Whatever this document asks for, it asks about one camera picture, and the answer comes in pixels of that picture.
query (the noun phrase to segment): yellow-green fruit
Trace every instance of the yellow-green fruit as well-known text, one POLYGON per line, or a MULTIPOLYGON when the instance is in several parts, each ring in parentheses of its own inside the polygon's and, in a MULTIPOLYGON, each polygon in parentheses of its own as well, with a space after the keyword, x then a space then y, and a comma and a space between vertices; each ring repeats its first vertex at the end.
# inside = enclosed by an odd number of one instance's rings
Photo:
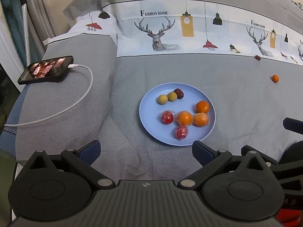
POLYGON ((177 99, 177 94, 175 92, 170 92, 168 95, 167 95, 168 99, 173 102, 177 99))
POLYGON ((160 104, 165 104, 165 103, 167 103, 167 100, 168 100, 168 98, 167 98, 166 95, 160 95, 160 96, 158 97, 158 102, 159 102, 160 104))

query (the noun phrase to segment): white door frame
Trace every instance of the white door frame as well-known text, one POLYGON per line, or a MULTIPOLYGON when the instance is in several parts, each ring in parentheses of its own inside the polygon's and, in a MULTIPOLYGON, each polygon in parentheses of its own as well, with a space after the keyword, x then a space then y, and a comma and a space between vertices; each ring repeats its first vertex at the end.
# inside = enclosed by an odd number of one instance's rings
POLYGON ((18 56, 16 48, 8 34, 7 25, 0 19, 0 64, 11 81, 21 92, 24 85, 18 84, 18 78, 24 71, 24 66, 18 56))

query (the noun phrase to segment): white cable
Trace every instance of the white cable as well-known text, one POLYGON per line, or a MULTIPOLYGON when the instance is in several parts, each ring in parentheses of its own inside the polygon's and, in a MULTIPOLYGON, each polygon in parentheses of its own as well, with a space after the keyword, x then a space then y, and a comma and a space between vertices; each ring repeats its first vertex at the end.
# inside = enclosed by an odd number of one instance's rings
POLYGON ((54 114, 54 115, 52 115, 52 116, 46 117, 46 118, 41 119, 41 120, 36 120, 36 121, 32 121, 32 122, 28 122, 28 123, 22 123, 22 124, 16 124, 16 125, 5 124, 4 126, 19 127, 19 126, 26 126, 26 125, 37 124, 37 123, 40 123, 40 122, 43 122, 43 121, 46 121, 46 120, 50 120, 50 119, 52 119, 52 118, 54 118, 54 117, 56 117, 56 116, 58 116, 58 115, 60 115, 60 114, 63 114, 63 113, 65 113, 65 112, 67 112, 68 110, 70 110, 71 108, 73 108, 74 106, 76 106, 80 101, 82 101, 82 100, 86 97, 86 95, 89 93, 89 91, 90 91, 90 89, 91 89, 91 86, 92 86, 92 84, 93 84, 93 73, 92 73, 92 71, 91 71, 91 69, 90 69, 89 67, 84 66, 84 65, 70 64, 70 65, 68 66, 68 68, 74 68, 74 67, 77 67, 77 66, 81 66, 81 67, 84 67, 84 68, 88 69, 89 72, 90 72, 90 74, 91 74, 91 83, 90 83, 90 85, 89 85, 87 91, 85 92, 85 94, 84 94, 77 102, 75 102, 75 103, 74 103, 73 105, 71 105, 70 107, 64 109, 63 111, 58 112, 58 113, 56 113, 56 114, 54 114))
POLYGON ((29 66, 31 64, 31 51, 29 48, 29 34, 28 34, 26 3, 24 3, 22 5, 22 18, 23 18, 24 40, 25 40, 26 65, 29 66))

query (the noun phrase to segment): plastic-wrapped red fruit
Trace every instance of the plastic-wrapped red fruit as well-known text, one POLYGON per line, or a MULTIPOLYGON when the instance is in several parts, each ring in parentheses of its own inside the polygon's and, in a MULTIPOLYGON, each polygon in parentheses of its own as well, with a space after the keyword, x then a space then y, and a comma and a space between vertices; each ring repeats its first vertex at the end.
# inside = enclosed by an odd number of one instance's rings
POLYGON ((186 138, 186 136, 188 135, 188 129, 186 128, 186 126, 179 126, 177 129, 176 129, 176 137, 178 139, 183 139, 183 138, 186 138))
POLYGON ((172 115, 172 111, 168 111, 168 110, 164 111, 161 114, 161 120, 166 125, 171 124, 174 120, 174 116, 172 115))

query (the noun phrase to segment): antlers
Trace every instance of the antlers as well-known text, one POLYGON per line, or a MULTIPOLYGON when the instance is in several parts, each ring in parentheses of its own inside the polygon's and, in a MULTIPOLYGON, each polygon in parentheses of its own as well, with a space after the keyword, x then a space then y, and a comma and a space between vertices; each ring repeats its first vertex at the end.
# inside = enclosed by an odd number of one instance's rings
POLYGON ((301 45, 298 46, 298 50, 299 50, 299 56, 300 56, 300 59, 303 60, 303 53, 301 53, 301 49, 300 49, 301 45))
POLYGON ((265 35, 266 33, 265 33, 265 31, 263 30, 263 31, 264 31, 264 36, 262 36, 262 34, 261 34, 261 38, 260 38, 260 40, 257 42, 257 39, 256 39, 256 37, 255 37, 255 33, 253 32, 253 33, 251 34, 251 32, 250 32, 251 28, 249 28, 249 30, 246 28, 248 34, 253 38, 255 44, 261 45, 261 44, 262 44, 262 41, 264 41, 264 40, 267 38, 268 33, 267 33, 267 35, 265 35))
MULTIPOLYGON (((169 21, 169 24, 168 24, 168 26, 165 28, 164 24, 162 23, 162 29, 159 30, 159 32, 157 33, 157 35, 159 35, 159 36, 163 36, 163 35, 164 35, 164 32, 167 31, 167 30, 169 30, 169 29, 171 29, 171 28, 173 27, 173 25, 175 24, 175 21, 176 21, 176 20, 174 20, 174 22, 171 24, 171 21, 170 21, 168 18, 166 18, 166 19, 169 21)), ((149 36, 155 35, 151 30, 149 30, 148 24, 146 24, 146 28, 144 28, 144 27, 142 26, 142 21, 143 21, 143 20, 144 20, 144 18, 139 22, 139 26, 137 26, 136 22, 134 22, 134 24, 136 25, 136 27, 137 27, 140 31, 146 32, 149 36)))

